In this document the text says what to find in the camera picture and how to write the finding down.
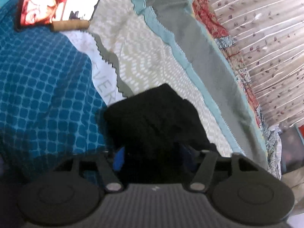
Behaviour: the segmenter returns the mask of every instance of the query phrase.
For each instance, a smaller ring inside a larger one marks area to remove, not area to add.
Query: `gray ribbed surface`
[[[24,228],[40,227],[27,223]],[[107,195],[89,218],[66,228],[250,228],[218,214],[203,194],[181,184],[132,184],[120,194]],[[290,228],[286,223],[263,228]]]

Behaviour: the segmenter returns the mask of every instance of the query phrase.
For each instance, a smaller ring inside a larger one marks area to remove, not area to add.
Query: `metal rivet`
[[[121,189],[121,185],[119,183],[109,183],[106,188],[110,191],[119,191]]]
[[[190,185],[190,189],[196,190],[196,191],[203,191],[205,189],[205,185],[202,183],[192,183]]]

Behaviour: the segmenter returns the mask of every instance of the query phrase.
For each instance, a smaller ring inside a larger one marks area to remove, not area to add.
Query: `round black pad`
[[[212,201],[227,218],[249,225],[270,225],[290,213],[294,196],[271,175],[248,171],[219,183],[212,193]]]
[[[97,186],[70,172],[51,172],[22,188],[18,206],[33,223],[61,226],[84,219],[99,201]]]

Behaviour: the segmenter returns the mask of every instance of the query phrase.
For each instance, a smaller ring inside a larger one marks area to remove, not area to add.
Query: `gray fabric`
[[[117,75],[118,91],[121,92],[124,97],[133,96],[134,93],[131,90],[131,88],[120,77],[118,57],[113,52],[107,51],[107,49],[103,46],[103,44],[101,42],[101,38],[98,34],[95,34],[95,33],[90,33],[90,34],[94,37],[94,39],[96,41],[96,45],[97,45],[98,51],[100,52],[100,55],[102,56],[102,59],[104,59],[105,61],[108,61],[115,68],[115,72]]]
[[[235,77],[229,73],[209,39],[201,33],[197,21],[184,10],[187,5],[187,0],[146,0],[146,7],[151,6],[157,20],[174,34],[246,156],[267,169],[265,152],[256,137]]]

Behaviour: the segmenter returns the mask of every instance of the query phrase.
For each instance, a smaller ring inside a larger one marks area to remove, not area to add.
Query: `white patterned fabric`
[[[220,154],[231,155],[231,147],[200,91],[173,57],[171,47],[149,29],[143,16],[135,14],[130,0],[101,0],[89,31],[98,34],[104,47],[117,55],[120,77],[134,94],[168,83],[195,106],[208,139]]]
[[[123,99],[117,88],[117,75],[112,65],[102,59],[95,39],[87,32],[62,32],[77,50],[87,54],[92,62],[92,80],[94,87],[106,105]]]
[[[304,0],[209,0],[244,56],[269,125],[304,124]]]

